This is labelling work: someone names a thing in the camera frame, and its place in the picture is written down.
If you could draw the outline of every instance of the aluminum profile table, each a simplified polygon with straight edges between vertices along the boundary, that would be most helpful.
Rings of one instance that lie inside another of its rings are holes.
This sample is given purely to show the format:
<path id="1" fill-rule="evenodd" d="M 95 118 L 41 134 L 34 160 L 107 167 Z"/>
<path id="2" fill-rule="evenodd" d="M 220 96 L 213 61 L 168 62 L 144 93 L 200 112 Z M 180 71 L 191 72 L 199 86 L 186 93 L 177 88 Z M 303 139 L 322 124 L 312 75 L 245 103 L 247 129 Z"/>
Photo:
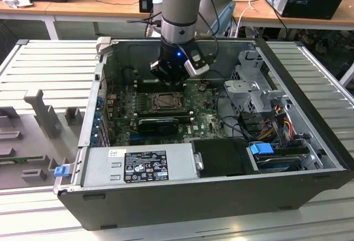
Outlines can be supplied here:
<path id="1" fill-rule="evenodd" d="M 1 107 L 33 114 L 23 97 L 41 89 L 57 113 L 68 106 L 84 112 L 98 62 L 95 40 L 20 40 L 0 66 Z"/>
<path id="2" fill-rule="evenodd" d="M 268 45 L 349 153 L 354 155 L 353 96 L 306 47 L 294 42 L 271 42 Z M 270 74 L 270 77 L 281 88 L 274 75 Z"/>

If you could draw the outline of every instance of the label sticker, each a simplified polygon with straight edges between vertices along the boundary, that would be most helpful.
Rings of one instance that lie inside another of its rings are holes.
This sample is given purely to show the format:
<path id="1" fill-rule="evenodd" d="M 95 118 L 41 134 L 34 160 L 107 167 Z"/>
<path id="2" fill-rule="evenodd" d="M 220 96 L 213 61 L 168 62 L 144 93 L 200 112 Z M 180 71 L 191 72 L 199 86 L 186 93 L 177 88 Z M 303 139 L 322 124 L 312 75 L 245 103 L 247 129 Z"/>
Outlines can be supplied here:
<path id="1" fill-rule="evenodd" d="M 126 149 L 109 150 L 108 157 L 124 157 L 126 152 Z"/>
<path id="2" fill-rule="evenodd" d="M 162 180 L 169 180 L 166 151 L 124 154 L 125 183 Z"/>

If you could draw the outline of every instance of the metal case frame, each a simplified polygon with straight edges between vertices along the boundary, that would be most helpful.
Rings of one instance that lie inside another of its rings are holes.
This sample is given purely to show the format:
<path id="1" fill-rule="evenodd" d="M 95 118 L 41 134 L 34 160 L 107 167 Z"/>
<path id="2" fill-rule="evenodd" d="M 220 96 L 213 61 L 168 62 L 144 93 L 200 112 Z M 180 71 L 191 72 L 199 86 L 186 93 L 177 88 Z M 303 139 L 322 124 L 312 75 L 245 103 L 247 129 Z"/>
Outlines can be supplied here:
<path id="1" fill-rule="evenodd" d="M 85 229 L 123 228 L 297 209 L 318 193 L 339 188 L 354 178 L 354 159 L 271 48 L 262 39 L 248 42 L 262 55 L 286 93 L 296 100 L 311 129 L 319 134 L 343 168 L 210 178 L 201 182 L 161 181 L 123 187 L 81 187 L 89 151 L 85 144 L 81 144 L 71 185 L 59 188 L 58 198 Z M 93 116 L 92 119 L 87 118 L 92 126 Z"/>

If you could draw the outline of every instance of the white cable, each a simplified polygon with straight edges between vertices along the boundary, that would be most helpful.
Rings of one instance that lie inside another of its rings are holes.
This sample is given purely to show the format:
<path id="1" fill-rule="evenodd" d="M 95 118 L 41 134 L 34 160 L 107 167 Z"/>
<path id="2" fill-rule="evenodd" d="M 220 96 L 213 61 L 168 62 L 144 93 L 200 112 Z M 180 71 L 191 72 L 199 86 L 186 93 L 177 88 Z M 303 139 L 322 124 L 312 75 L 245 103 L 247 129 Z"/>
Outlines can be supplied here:
<path id="1" fill-rule="evenodd" d="M 239 20 L 238 20 L 238 23 L 237 23 L 237 26 L 236 26 L 235 38 L 238 37 L 238 32 L 239 32 L 239 30 L 240 30 L 240 22 L 241 22 L 241 19 L 242 19 L 243 14 L 244 14 L 248 9 L 253 9 L 253 10 L 255 10 L 255 7 L 253 7 L 253 6 L 251 5 L 251 2 L 255 2 L 255 1 L 262 1 L 262 0 L 249 0 L 249 1 L 248 1 L 248 7 L 243 10 L 243 12 L 241 13 L 240 18 L 239 18 Z"/>
<path id="2" fill-rule="evenodd" d="M 240 18 L 239 18 L 238 23 L 237 23 L 237 26 L 236 26 L 235 38 L 238 37 L 238 32 L 239 32 L 239 30 L 240 30 L 240 22 L 241 22 L 241 19 L 242 19 L 243 14 L 244 14 L 248 9 L 251 9 L 251 8 L 254 10 L 254 7 L 252 7 L 252 6 L 250 5 L 249 7 L 247 7 L 246 9 L 244 9 L 243 12 L 241 13 Z"/>

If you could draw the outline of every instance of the desk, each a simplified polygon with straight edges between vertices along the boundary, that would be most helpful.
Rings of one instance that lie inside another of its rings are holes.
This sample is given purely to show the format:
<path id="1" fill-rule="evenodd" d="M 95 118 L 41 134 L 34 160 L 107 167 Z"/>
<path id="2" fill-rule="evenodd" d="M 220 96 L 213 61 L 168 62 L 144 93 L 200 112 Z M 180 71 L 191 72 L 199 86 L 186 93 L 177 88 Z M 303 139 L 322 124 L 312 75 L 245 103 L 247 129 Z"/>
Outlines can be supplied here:
<path id="1" fill-rule="evenodd" d="M 32 7 L 13 9 L 0 3 L 0 19 L 42 20 L 50 38 L 57 40 L 59 36 L 55 29 L 56 21 L 94 22 L 95 30 L 97 30 L 97 22 L 126 22 L 148 16 L 147 13 L 139 12 L 139 0 L 99 1 L 133 4 L 111 5 L 95 0 L 69 0 L 66 3 L 35 1 Z"/>
<path id="2" fill-rule="evenodd" d="M 0 3 L 1 19 L 22 19 L 44 21 L 51 39 L 58 39 L 55 21 L 125 22 L 147 16 L 139 12 L 139 0 L 99 0 L 111 3 L 127 3 L 133 5 L 110 5 L 95 0 L 69 0 L 67 3 L 35 2 L 28 8 L 12 9 Z M 282 27 L 275 13 L 266 1 L 253 3 L 256 10 L 249 9 L 242 17 L 241 25 L 253 27 Z M 239 19 L 247 3 L 237 3 L 233 16 Z M 283 18 L 288 28 L 308 28 L 327 30 L 354 29 L 354 0 L 343 0 L 331 20 Z"/>
<path id="3" fill-rule="evenodd" d="M 255 10 L 249 9 L 244 13 L 241 26 L 283 27 L 274 10 L 265 0 L 254 2 L 252 6 Z M 248 3 L 236 3 L 233 16 L 238 20 L 247 7 Z M 282 18 L 282 21 L 288 28 L 295 29 L 354 30 L 354 0 L 343 0 L 331 20 Z"/>

